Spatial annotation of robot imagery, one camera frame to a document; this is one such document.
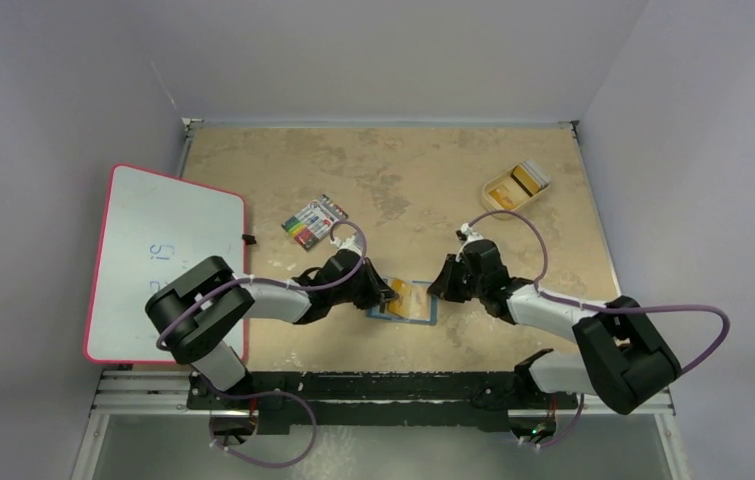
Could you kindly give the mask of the gold credit card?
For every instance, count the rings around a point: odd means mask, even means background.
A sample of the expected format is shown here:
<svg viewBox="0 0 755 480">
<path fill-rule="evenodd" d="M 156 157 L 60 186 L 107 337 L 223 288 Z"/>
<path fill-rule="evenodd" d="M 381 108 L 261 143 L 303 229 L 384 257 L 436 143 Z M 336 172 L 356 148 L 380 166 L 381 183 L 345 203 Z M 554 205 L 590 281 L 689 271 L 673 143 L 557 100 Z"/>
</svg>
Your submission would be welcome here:
<svg viewBox="0 0 755 480">
<path fill-rule="evenodd" d="M 410 294 L 413 284 L 393 278 L 389 285 L 397 293 L 397 297 L 386 304 L 386 313 L 400 318 L 409 318 Z"/>
<path fill-rule="evenodd" d="M 431 300 L 427 294 L 427 286 L 414 283 L 410 294 L 409 316 L 417 321 L 431 319 Z"/>
</svg>

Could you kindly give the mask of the blue card holder wallet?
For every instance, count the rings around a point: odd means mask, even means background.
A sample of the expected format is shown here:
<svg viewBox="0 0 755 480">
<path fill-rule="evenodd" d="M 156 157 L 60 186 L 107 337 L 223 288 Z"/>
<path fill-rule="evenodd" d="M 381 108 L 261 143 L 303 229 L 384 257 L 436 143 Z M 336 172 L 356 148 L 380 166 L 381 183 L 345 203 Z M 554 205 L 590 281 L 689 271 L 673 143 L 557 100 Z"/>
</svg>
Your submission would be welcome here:
<svg viewBox="0 0 755 480">
<path fill-rule="evenodd" d="M 437 323 L 437 298 L 428 293 L 430 282 L 386 278 L 386 283 L 398 297 L 369 309 L 368 318 L 428 326 Z"/>
</svg>

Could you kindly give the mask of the beige oval card tray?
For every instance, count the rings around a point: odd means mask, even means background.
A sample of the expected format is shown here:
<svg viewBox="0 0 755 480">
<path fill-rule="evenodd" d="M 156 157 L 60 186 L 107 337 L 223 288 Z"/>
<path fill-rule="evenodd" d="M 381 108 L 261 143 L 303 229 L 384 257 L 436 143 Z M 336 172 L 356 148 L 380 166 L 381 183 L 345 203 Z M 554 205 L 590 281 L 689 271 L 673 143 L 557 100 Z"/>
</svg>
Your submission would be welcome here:
<svg viewBox="0 0 755 480">
<path fill-rule="evenodd" d="M 487 211 L 517 211 L 532 203 L 549 188 L 550 185 L 538 195 L 529 197 L 510 177 L 513 168 L 486 182 L 481 188 L 480 202 Z"/>
</svg>

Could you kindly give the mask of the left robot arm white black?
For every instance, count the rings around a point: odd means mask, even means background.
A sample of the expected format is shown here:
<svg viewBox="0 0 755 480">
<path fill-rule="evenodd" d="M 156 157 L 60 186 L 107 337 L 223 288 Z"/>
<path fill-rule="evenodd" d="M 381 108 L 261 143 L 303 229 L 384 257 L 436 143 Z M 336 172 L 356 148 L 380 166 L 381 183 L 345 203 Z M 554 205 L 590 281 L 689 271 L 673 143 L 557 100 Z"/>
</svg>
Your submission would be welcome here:
<svg viewBox="0 0 755 480">
<path fill-rule="evenodd" d="M 250 374 L 225 338 L 240 321 L 307 325 L 337 305 L 369 310 L 398 297 L 368 258 L 342 248 L 286 281 L 237 277 L 222 257 L 211 256 L 153 294 L 144 311 L 159 334 L 156 347 L 193 367 L 217 401 L 237 409 L 250 399 Z"/>
</svg>

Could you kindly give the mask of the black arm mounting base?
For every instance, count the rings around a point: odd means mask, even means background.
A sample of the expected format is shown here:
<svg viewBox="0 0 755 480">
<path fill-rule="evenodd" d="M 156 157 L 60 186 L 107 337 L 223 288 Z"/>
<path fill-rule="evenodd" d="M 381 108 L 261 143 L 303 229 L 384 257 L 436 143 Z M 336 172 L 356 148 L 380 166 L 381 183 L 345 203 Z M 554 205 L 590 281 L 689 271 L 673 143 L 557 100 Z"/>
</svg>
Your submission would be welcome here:
<svg viewBox="0 0 755 480">
<path fill-rule="evenodd" d="M 573 394 L 526 396 L 514 371 L 298 372 L 255 371 L 244 390 L 217 393 L 198 375 L 187 406 L 215 416 L 252 414 L 258 431 L 283 435 L 293 426 L 473 427 L 529 435 L 554 413 L 577 407 Z"/>
</svg>

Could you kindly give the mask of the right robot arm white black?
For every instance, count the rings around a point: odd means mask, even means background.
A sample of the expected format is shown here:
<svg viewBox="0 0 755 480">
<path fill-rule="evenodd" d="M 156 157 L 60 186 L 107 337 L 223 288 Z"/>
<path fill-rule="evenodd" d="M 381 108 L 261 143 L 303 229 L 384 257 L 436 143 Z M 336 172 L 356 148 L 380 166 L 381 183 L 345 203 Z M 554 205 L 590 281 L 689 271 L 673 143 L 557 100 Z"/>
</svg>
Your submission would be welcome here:
<svg viewBox="0 0 755 480">
<path fill-rule="evenodd" d="M 448 302 L 478 300 L 492 317 L 532 327 L 574 343 L 566 354 L 546 348 L 519 362 L 514 392 L 529 407 L 554 393 L 588 394 L 627 415 L 683 373 L 681 364 L 638 303 L 554 300 L 532 280 L 509 274 L 495 243 L 466 243 L 447 255 L 428 294 Z"/>
</svg>

